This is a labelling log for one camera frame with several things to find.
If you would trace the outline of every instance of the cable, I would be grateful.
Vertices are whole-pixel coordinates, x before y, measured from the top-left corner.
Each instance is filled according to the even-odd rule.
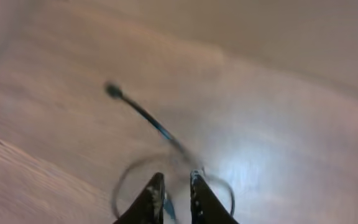
[[[191,165],[192,167],[196,167],[196,169],[201,170],[207,180],[215,181],[227,189],[231,198],[230,216],[233,216],[235,199],[234,199],[234,191],[231,188],[231,186],[226,181],[220,179],[219,177],[216,177],[214,175],[206,175],[204,166],[202,165],[201,161],[196,159],[196,157],[184,145],[182,145],[168,130],[166,130],[156,119],[154,119],[153,116],[151,116],[134,100],[126,96],[117,85],[114,85],[112,83],[107,83],[105,87],[106,87],[106,93],[109,96],[111,96],[114,99],[120,99],[124,101],[133,109],[135,109],[140,115],[142,115],[155,129],[157,129],[161,133],[161,135],[173,146],[173,148],[183,156],[183,158],[187,163],[189,163],[189,165]],[[158,159],[161,159],[160,156],[147,157],[145,159],[135,161],[122,173],[118,183],[116,184],[112,192],[111,206],[112,206],[112,212],[114,216],[116,216],[116,218],[119,218],[120,216],[119,211],[117,209],[117,196],[128,173],[133,169],[135,169],[136,167],[142,166],[147,162],[151,162]]]

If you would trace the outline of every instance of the wood grain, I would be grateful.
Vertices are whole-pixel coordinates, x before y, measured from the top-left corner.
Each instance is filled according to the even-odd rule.
[[[169,153],[106,80],[234,187],[240,223],[358,223],[358,98],[297,77],[96,2],[45,2],[0,58],[0,223],[111,223],[121,172]],[[121,207],[156,169],[127,181]],[[188,187],[174,192],[186,223]]]

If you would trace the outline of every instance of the wooden floor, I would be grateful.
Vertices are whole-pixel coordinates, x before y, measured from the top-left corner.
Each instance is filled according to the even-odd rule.
[[[169,154],[104,94],[113,80],[233,186],[239,223],[358,224],[358,98],[298,77],[96,3],[39,5],[0,56],[0,223],[112,223],[121,172]],[[164,164],[133,174],[120,208],[159,169],[188,223]]]

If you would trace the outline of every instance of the cable end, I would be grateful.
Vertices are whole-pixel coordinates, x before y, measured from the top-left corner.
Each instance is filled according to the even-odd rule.
[[[104,84],[104,89],[106,90],[106,93],[113,97],[113,98],[122,98],[123,97],[123,93],[122,90],[115,84],[110,83],[110,82],[106,82],[106,84]]]

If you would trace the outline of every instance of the wire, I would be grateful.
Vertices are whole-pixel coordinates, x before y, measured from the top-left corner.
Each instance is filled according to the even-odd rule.
[[[234,208],[235,208],[234,191],[232,187],[225,180],[222,180],[214,175],[206,175],[204,166],[202,165],[201,161],[196,159],[196,157],[184,145],[182,145],[168,130],[166,130],[156,119],[154,119],[153,116],[151,116],[134,100],[130,99],[128,96],[123,94],[122,90],[117,85],[114,85],[112,83],[107,83],[106,92],[112,98],[120,99],[126,102],[132,108],[134,108],[140,115],[143,116],[143,118],[145,118],[155,129],[157,129],[161,133],[161,135],[171,144],[171,146],[173,146],[173,148],[183,156],[183,158],[189,165],[191,165],[192,167],[196,167],[196,169],[201,170],[207,180],[215,181],[221,184],[224,188],[226,188],[231,198],[230,216],[234,215]],[[140,167],[148,162],[159,160],[162,157],[163,157],[162,155],[146,157],[144,159],[140,159],[138,161],[133,162],[128,168],[125,169],[125,171],[120,176],[119,181],[112,192],[111,206],[112,206],[112,212],[116,218],[120,217],[117,208],[117,196],[128,173],[137,167]]]

